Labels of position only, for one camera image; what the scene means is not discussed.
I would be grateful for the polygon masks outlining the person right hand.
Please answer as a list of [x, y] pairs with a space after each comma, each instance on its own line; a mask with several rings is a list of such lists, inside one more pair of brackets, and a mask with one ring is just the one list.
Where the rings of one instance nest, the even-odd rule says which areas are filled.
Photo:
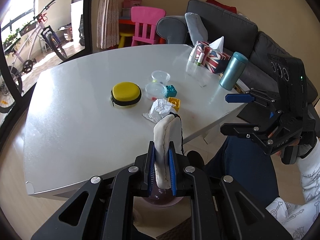
[[298, 157], [304, 157], [308, 152], [309, 152], [309, 145], [306, 144], [301, 144], [299, 139], [296, 139], [295, 141], [293, 141], [290, 145], [286, 146], [285, 148], [282, 148], [281, 150], [279, 150], [278, 152], [276, 152], [277, 156], [281, 156], [284, 151], [291, 147], [291, 146], [298, 146], [298, 152], [297, 152], [297, 156]]

